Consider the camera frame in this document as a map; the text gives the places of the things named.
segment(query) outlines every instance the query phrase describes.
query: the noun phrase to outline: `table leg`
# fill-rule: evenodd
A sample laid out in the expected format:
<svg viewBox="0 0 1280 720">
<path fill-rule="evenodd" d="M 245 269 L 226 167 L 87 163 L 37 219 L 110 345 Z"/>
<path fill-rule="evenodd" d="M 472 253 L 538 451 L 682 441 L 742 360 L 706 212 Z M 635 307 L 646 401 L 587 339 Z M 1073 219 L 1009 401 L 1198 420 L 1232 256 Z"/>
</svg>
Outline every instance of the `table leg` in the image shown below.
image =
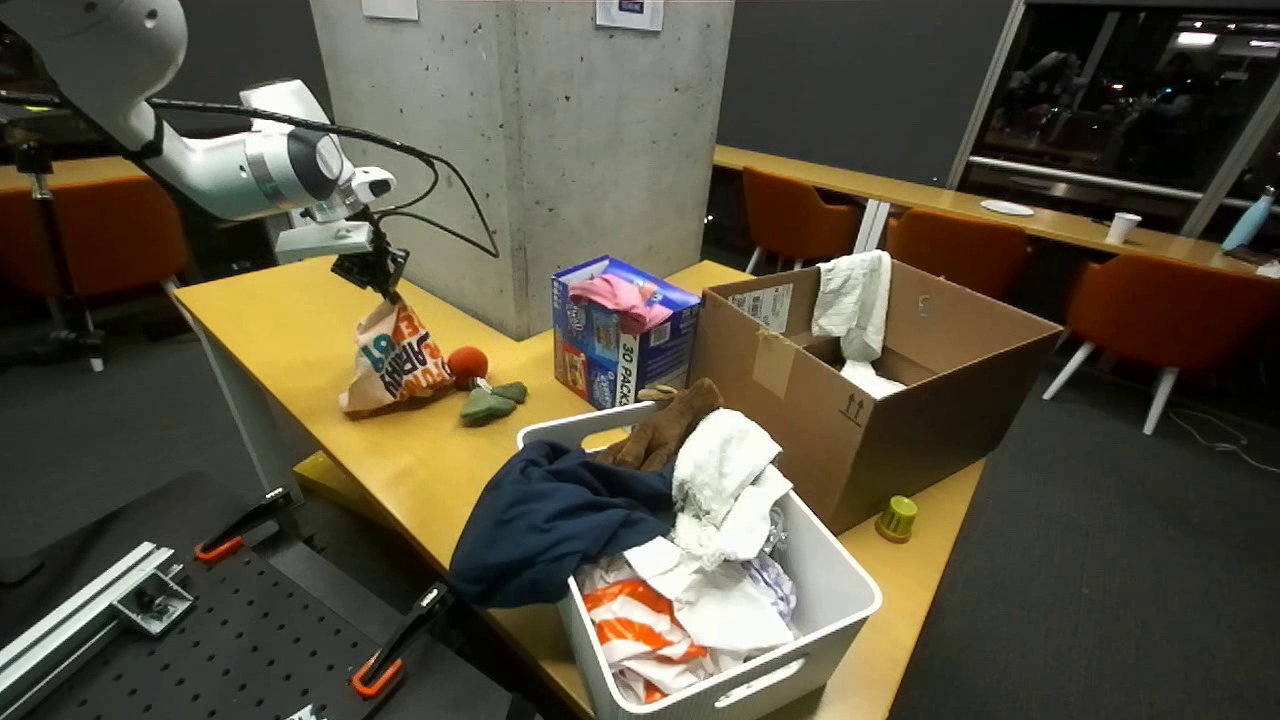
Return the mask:
<svg viewBox="0 0 1280 720">
<path fill-rule="evenodd" d="M 226 356 L 226 349 L 214 334 L 206 334 L 206 327 L 196 316 L 186 316 L 186 324 L 199 334 L 211 380 L 236 420 L 261 494 L 267 494 L 271 488 L 288 488 L 294 494 L 292 460 L 282 454 L 282 435 L 276 425 L 279 412 L 261 390 L 261 385 Z"/>
<path fill-rule="evenodd" d="M 870 253 L 881 248 L 885 225 L 888 225 L 892 205 L 868 199 L 863 219 L 856 229 L 853 253 Z"/>
</svg>

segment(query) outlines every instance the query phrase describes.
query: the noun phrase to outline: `toy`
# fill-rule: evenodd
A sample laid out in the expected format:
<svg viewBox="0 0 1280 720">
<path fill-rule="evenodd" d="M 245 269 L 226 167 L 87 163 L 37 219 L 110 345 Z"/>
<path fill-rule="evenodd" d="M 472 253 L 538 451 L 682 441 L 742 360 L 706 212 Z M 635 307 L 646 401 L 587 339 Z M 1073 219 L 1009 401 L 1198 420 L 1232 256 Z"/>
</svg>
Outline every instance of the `toy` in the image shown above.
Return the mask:
<svg viewBox="0 0 1280 720">
<path fill-rule="evenodd" d="M 459 412 L 459 425 L 481 426 L 501 416 L 512 416 L 514 402 L 525 402 L 527 389 L 514 385 L 489 385 L 489 356 L 472 345 L 447 351 L 447 373 L 455 389 L 466 389 L 466 402 Z"/>
</svg>

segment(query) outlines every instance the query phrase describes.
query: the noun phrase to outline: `plastic wrapper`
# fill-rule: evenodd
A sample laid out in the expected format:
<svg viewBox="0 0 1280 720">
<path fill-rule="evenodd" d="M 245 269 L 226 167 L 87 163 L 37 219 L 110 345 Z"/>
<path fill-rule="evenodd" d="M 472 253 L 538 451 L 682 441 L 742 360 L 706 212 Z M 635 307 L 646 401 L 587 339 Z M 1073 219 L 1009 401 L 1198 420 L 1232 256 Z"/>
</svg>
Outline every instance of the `plastic wrapper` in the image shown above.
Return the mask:
<svg viewBox="0 0 1280 720">
<path fill-rule="evenodd" d="M 348 416 L 410 409 L 450 390 L 450 373 L 433 333 L 401 302 L 377 302 L 356 327 L 356 377 L 338 390 Z"/>
<path fill-rule="evenodd" d="M 689 641 L 670 615 L 670 598 L 638 577 L 606 580 L 583 592 L 599 650 L 621 686 L 654 704 L 668 691 L 691 686 L 715 670 L 715 654 Z"/>
</svg>

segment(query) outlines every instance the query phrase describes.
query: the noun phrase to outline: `concrete pillar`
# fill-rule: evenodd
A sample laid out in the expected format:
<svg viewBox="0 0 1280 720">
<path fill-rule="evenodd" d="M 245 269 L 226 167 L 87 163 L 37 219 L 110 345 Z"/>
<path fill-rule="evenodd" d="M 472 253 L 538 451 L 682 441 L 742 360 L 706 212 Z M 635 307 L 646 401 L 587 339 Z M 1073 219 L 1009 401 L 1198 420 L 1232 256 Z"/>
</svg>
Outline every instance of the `concrete pillar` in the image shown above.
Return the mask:
<svg viewBox="0 0 1280 720">
<path fill-rule="evenodd" d="M 554 269 L 594 253 L 650 273 L 699 256 L 731 0 L 663 0 L 663 27 L 594 27 L 590 0 L 414 0 L 414 21 L 366 21 L 361 0 L 311 0 L 333 116 L 447 155 L 492 225 L 483 256 L 421 219 L 389 219 L 408 277 L 472 316 L 533 334 Z M 414 194 L 433 171 L 348 144 Z M 455 175 L 421 214 L 483 240 Z"/>
</svg>

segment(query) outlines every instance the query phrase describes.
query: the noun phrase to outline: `cardboard box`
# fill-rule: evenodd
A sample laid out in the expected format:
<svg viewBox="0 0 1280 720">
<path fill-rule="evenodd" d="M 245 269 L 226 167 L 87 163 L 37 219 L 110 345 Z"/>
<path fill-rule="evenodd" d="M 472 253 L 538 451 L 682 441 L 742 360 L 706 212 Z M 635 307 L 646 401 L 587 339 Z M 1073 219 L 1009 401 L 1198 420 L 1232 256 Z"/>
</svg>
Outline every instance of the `cardboard box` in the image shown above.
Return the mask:
<svg viewBox="0 0 1280 720">
<path fill-rule="evenodd" d="M 583 283 L 599 295 L 621 288 L 635 292 L 642 310 L 606 307 L 606 300 L 583 300 Z M 550 292 L 550 365 L 554 380 L 581 390 L 594 409 L 635 402 L 646 385 L 682 385 L 697 334 L 697 295 L 670 288 L 642 269 L 612 256 L 573 265 L 554 273 Z"/>
<path fill-rule="evenodd" d="M 838 377 L 838 345 L 810 339 L 816 269 L 705 292 L 689 380 L 764 425 L 806 509 L 843 530 L 973 460 L 982 460 L 1059 324 L 939 277 L 892 265 L 881 377 L 906 385 L 870 401 Z"/>
</svg>

